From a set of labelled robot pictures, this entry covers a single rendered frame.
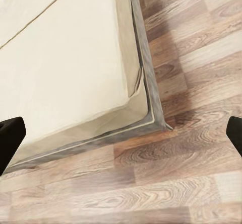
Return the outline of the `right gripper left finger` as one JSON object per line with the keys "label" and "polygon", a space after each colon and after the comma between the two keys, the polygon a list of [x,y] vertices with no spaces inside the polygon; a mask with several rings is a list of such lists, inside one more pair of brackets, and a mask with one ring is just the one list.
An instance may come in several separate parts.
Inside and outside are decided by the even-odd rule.
{"label": "right gripper left finger", "polygon": [[25,136],[26,128],[21,116],[0,122],[0,176]]}

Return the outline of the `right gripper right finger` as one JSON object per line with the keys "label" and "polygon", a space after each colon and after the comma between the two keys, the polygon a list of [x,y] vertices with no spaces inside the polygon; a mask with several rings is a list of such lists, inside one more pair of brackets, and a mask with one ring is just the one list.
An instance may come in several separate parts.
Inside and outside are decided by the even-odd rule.
{"label": "right gripper right finger", "polygon": [[226,135],[242,156],[242,118],[231,116],[226,129]]}

